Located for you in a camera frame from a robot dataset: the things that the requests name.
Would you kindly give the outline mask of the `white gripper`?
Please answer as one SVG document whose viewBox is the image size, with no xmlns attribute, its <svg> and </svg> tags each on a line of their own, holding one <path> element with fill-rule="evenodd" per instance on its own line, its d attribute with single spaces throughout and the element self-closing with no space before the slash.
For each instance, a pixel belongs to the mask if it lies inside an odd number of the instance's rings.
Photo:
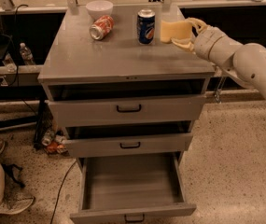
<svg viewBox="0 0 266 224">
<path fill-rule="evenodd" d="M 196 18 L 187 18 L 187 21 L 195 29 L 198 36 L 193 43 L 190 38 L 172 38 L 172 43 L 178 48 L 195 53 L 198 57 L 207 61 L 227 61 L 229 58 L 228 36 L 216 27 L 208 25 Z"/>
</svg>

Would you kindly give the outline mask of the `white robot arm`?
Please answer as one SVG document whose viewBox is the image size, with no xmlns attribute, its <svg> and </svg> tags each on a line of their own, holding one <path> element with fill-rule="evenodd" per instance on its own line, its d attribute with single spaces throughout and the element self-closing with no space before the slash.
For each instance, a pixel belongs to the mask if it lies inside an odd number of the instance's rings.
<svg viewBox="0 0 266 224">
<path fill-rule="evenodd" d="M 196 29 L 197 36 L 178 38 L 173 34 L 173 44 L 213 63 L 224 75 L 244 88 L 256 89 L 266 100 L 266 48 L 257 43 L 237 42 L 199 19 L 189 18 L 186 23 Z"/>
</svg>

